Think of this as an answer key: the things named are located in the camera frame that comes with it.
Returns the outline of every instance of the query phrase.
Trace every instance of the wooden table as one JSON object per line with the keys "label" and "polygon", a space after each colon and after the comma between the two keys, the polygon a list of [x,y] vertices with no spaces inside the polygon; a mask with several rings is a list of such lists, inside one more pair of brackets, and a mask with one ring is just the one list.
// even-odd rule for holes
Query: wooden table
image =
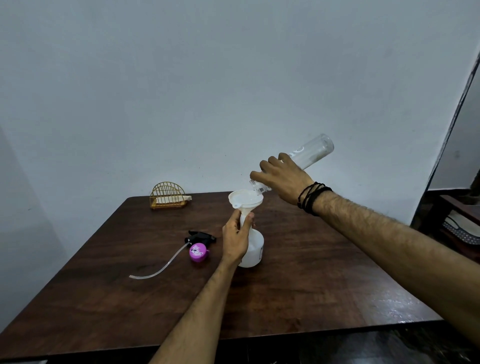
{"label": "wooden table", "polygon": [[[0,359],[159,345],[217,267],[228,193],[194,194],[183,209],[128,198],[0,334]],[[255,210],[263,259],[238,268],[220,337],[360,328],[439,319],[320,218],[268,193]],[[219,239],[193,263],[187,230]]]}

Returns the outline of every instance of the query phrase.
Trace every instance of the wooden furniture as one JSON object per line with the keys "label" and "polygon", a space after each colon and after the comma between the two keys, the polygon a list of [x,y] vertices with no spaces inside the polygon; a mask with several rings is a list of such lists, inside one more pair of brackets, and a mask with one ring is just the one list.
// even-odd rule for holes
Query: wooden furniture
{"label": "wooden furniture", "polygon": [[[159,345],[214,272],[228,193],[195,194],[183,209],[153,211],[128,198],[0,334],[0,359]],[[255,210],[261,263],[238,268],[222,339],[440,319],[319,218],[273,193]],[[219,239],[193,263],[187,230]]]}
{"label": "wooden furniture", "polygon": [[464,196],[456,199],[447,195],[438,196],[421,224],[419,231],[426,235],[433,235],[436,239],[446,242],[447,245],[458,250],[467,258],[480,263],[480,246],[465,243],[443,226],[445,218],[452,210],[480,225],[479,202],[480,198],[478,197]]}

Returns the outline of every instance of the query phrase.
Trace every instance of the pink bottle cap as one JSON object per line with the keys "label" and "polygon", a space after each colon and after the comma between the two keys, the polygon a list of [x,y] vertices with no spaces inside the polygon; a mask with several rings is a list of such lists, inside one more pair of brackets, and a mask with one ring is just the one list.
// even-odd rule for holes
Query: pink bottle cap
{"label": "pink bottle cap", "polygon": [[201,262],[208,256],[209,250],[207,247],[202,243],[195,243],[190,247],[188,250],[190,254],[190,259],[194,262]]}

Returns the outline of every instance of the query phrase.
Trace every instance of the hand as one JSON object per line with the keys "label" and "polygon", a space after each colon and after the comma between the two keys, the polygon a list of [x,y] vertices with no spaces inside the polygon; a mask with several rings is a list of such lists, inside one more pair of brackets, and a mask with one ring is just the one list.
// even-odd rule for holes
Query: hand
{"label": "hand", "polygon": [[222,261],[236,267],[248,249],[248,233],[253,224],[253,212],[245,218],[241,229],[238,229],[240,210],[235,210],[223,227],[223,256]]}
{"label": "hand", "polygon": [[250,178],[271,187],[282,200],[292,205],[297,204],[301,192],[313,183],[310,176],[285,153],[280,153],[278,159],[262,160],[260,168],[263,172],[253,171]]}

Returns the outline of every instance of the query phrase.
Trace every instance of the black cord bracelet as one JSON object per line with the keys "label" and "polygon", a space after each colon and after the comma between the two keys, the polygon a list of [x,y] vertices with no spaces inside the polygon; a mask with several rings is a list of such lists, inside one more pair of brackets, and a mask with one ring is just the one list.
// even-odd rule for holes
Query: black cord bracelet
{"label": "black cord bracelet", "polygon": [[[302,203],[300,203],[300,198],[307,189],[308,189],[308,192],[305,195],[305,198],[303,199]],[[322,192],[331,191],[331,190],[332,189],[330,187],[327,187],[324,184],[315,182],[314,184],[311,184],[310,186],[308,186],[302,191],[302,193],[299,195],[297,206],[303,209],[308,214],[311,214],[313,216],[318,216],[313,211],[313,204],[315,203],[315,200]]]}

